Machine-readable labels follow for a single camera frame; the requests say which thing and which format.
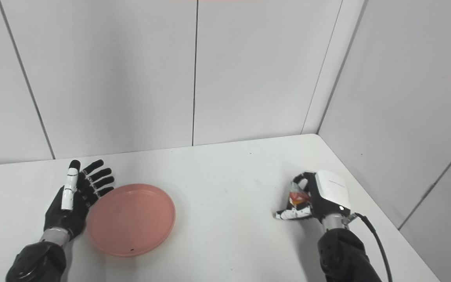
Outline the black and white right hand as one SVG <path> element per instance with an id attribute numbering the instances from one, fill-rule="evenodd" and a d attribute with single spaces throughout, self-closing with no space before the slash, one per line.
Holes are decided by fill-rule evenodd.
<path id="1" fill-rule="evenodd" d="M 279 220 L 315 218 L 322 225 L 346 228 L 351 215 L 349 191 L 339 175 L 320 170 L 296 175 L 290 182 L 285 209 L 274 213 Z"/>

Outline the black and white left hand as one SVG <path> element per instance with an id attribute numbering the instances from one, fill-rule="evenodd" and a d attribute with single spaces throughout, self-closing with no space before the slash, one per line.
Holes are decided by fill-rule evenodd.
<path id="1" fill-rule="evenodd" d="M 114 190 L 115 179 L 111 168 L 98 159 L 85 168 L 74 159 L 68 168 L 62 186 L 45 213 L 44 231 L 61 229 L 68 239 L 75 239 L 85 226 L 86 218 L 93 205 L 103 196 Z"/>

